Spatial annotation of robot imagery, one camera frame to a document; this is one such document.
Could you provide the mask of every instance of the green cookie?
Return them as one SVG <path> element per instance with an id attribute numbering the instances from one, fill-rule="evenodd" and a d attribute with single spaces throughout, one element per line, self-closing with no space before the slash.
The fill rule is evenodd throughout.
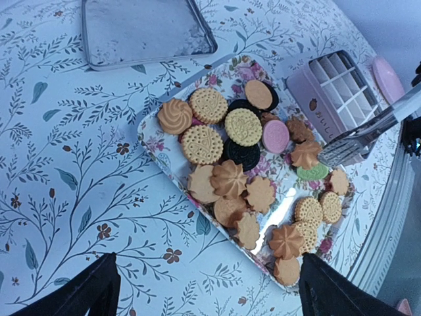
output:
<path id="1" fill-rule="evenodd" d="M 322 180 L 329 173 L 329 168 L 325 165 L 319 163 L 317 166 L 311 168 L 310 170 L 305 170 L 302 167 L 297 169 L 297 175 L 303 180 L 307 181 L 315 181 L 315 180 Z"/>

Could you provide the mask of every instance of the rectangular tray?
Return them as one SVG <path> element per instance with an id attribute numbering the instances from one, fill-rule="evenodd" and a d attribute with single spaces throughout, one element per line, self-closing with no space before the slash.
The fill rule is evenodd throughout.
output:
<path id="1" fill-rule="evenodd" d="M 83 0 L 82 34 L 95 70 L 209 55 L 218 48 L 194 0 Z"/>
<path id="2" fill-rule="evenodd" d="M 245 98 L 245 83 L 254 79 L 271 84 L 277 91 L 281 100 L 287 99 L 286 97 L 282 97 L 282 93 L 286 92 L 281 92 L 279 87 L 274 85 L 272 78 L 269 77 L 268 73 L 256 61 L 248 56 L 234 57 L 232 60 L 210 70 L 206 75 L 182 89 L 174 97 L 181 100 L 188 100 L 194 90 L 212 87 L 218 90 L 229 103 L 235 99 Z M 301 197 L 313 196 L 317 198 L 319 194 L 325 190 L 325 183 L 323 181 L 303 181 L 299 179 L 295 171 L 290 167 L 291 161 L 289 154 L 275 155 L 267 152 L 265 148 L 259 144 L 261 149 L 260 162 L 254 169 L 245 174 L 249 175 L 250 178 L 255 175 L 269 178 L 272 185 L 275 187 L 276 200 L 271 205 L 268 214 L 258 214 L 257 219 L 260 224 L 260 239 L 257 241 L 257 247 L 251 251 L 245 250 L 239 247 L 232 238 L 235 234 L 235 230 L 225 229 L 214 219 L 212 215 L 213 206 L 198 203 L 189 195 L 187 190 L 187 176 L 194 170 L 195 166 L 184 157 L 178 137 L 166 134 L 162 131 L 157 118 L 159 109 L 160 107 L 143 118 L 137 128 L 138 137 L 142 146 L 169 179 L 171 179 L 171 181 L 173 181 L 173 183 L 175 183 L 175 185 L 177 185 L 177 187 L 200 210 L 200 216 L 206 217 L 217 229 L 219 229 L 219 231 L 221 231 L 221 233 L 223 233 L 223 235 L 225 235 L 225 237 L 235 244 L 240 251 L 276 282 L 275 278 L 272 276 L 275 258 L 272 255 L 272 250 L 268 247 L 272 229 L 280 224 L 292 223 L 295 202 Z M 309 124 L 301 110 L 291 104 L 280 103 L 273 113 L 278 115 L 284 122 L 291 115 L 295 115 Z M 224 137 L 224 128 L 220 124 L 212 127 L 219 131 L 221 136 Z M 316 130 L 313 130 L 313 132 L 316 136 L 316 140 L 322 142 L 322 138 Z M 291 142 L 285 152 L 290 152 L 292 146 L 293 144 Z M 342 204 L 344 215 L 347 214 L 352 199 L 352 194 L 345 196 Z M 323 239 L 327 239 L 328 242 L 323 245 L 323 251 L 314 250 L 313 252 L 316 252 L 317 255 L 322 257 L 323 252 L 326 253 L 326 247 L 328 247 L 329 250 L 332 248 L 342 222 L 343 218 L 333 225 L 324 223 L 319 227 L 316 249 L 321 245 Z M 287 287 L 282 286 L 279 283 L 277 284 L 286 292 L 290 294 L 295 293 L 295 295 L 297 294 L 297 285 Z"/>

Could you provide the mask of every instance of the ice cube tray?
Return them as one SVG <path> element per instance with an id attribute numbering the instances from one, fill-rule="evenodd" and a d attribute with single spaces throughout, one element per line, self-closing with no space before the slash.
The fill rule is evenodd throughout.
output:
<path id="1" fill-rule="evenodd" d="M 305 63 L 287 78 L 287 86 L 326 142 L 381 112 L 364 76 L 345 51 Z M 361 162 L 371 148 L 345 165 Z"/>

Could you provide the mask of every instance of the floral tray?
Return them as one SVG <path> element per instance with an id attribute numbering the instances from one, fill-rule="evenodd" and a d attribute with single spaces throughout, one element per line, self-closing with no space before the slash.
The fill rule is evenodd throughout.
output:
<path id="1" fill-rule="evenodd" d="M 285 91 L 281 91 L 272 81 L 271 77 L 269 77 L 267 71 L 248 56 L 234 57 L 231 61 L 220 65 L 216 69 L 210 70 L 204 77 L 180 90 L 174 97 L 187 100 L 194 90 L 212 87 L 218 90 L 228 100 L 228 103 L 230 103 L 235 99 L 244 99 L 244 86 L 247 81 L 254 79 L 265 81 L 276 89 L 281 102 L 273 113 L 278 115 L 282 121 L 285 122 L 288 117 L 294 115 L 304 120 L 312 128 L 300 108 L 282 103 L 283 99 L 287 99 L 286 97 L 282 97 Z M 200 216 L 198 221 L 203 221 L 204 229 L 208 225 L 206 220 L 208 219 L 240 251 L 250 260 L 254 261 L 264 273 L 275 281 L 272 276 L 275 258 L 272 255 L 272 250 L 268 247 L 268 241 L 272 236 L 272 229 L 280 224 L 292 223 L 295 202 L 301 197 L 306 196 L 317 198 L 326 189 L 326 184 L 323 181 L 304 181 L 297 177 L 293 168 L 290 167 L 291 160 L 289 152 L 293 149 L 292 142 L 281 155 L 269 153 L 259 144 L 261 149 L 260 161 L 254 169 L 245 172 L 245 174 L 249 175 L 250 178 L 255 175 L 269 178 L 275 188 L 276 200 L 271 205 L 268 214 L 259 214 L 257 217 L 260 224 L 260 239 L 257 241 L 257 247 L 251 251 L 243 249 L 232 239 L 235 230 L 225 229 L 211 215 L 213 213 L 213 206 L 202 205 L 189 195 L 187 177 L 194 170 L 195 166 L 184 157 L 179 137 L 166 134 L 162 131 L 158 118 L 156 117 L 158 111 L 159 108 L 149 113 L 141 121 L 137 129 L 138 137 L 143 147 L 169 179 L 200 210 L 203 216 Z M 213 127 L 220 132 L 223 138 L 225 137 L 224 127 L 221 124 L 214 125 Z M 313 132 L 316 140 L 322 143 L 323 141 L 317 131 L 313 130 Z M 343 200 L 343 216 L 346 216 L 353 198 L 352 184 L 350 188 L 351 190 L 349 190 L 349 193 Z M 332 248 L 342 221 L 343 218 L 333 225 L 323 223 L 319 227 L 318 242 L 314 250 L 317 255 L 322 257 L 323 253 L 328 253 Z M 280 286 L 291 294 L 297 291 L 296 286 Z"/>

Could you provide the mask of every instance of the table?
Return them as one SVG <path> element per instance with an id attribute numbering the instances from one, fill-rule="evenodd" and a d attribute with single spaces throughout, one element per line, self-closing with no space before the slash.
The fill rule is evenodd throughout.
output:
<path id="1" fill-rule="evenodd" d="M 375 52 L 330 0 L 197 4 L 218 42 L 214 55 L 108 72 L 84 61 L 80 0 L 0 4 L 0 315 L 112 251 L 122 277 L 119 315 L 301 314 L 296 292 L 202 227 L 139 146 L 137 123 L 160 95 L 228 53 L 253 56 L 282 82 L 288 57 L 344 49 L 384 104 L 370 73 Z M 347 168 L 354 200 L 343 229 L 319 247 L 345 276 L 378 210 L 398 131 Z"/>

